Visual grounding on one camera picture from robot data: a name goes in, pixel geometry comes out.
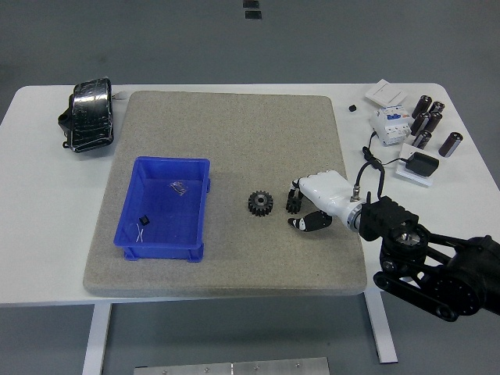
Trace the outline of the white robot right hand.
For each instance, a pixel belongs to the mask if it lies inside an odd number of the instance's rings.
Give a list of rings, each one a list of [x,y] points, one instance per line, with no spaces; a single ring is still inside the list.
[[[329,227],[337,217],[345,227],[359,231],[362,200],[352,201],[350,183],[339,172],[328,170],[291,182],[286,210],[296,214],[307,198],[317,208],[302,218],[289,218],[288,224],[303,232]]]

